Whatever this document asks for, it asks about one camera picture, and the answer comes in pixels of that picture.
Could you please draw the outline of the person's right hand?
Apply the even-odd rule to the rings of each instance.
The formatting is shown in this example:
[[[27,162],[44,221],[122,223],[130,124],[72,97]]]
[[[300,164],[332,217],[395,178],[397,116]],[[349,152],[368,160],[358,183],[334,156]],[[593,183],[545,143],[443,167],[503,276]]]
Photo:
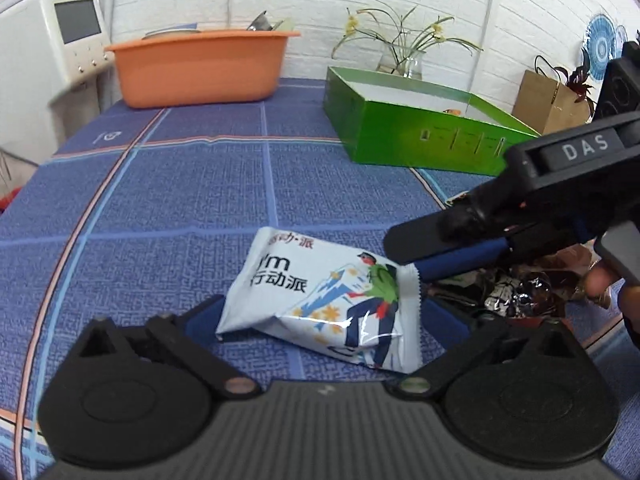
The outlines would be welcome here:
[[[584,289],[589,298],[602,296],[622,277],[604,259],[598,261],[585,275]]]

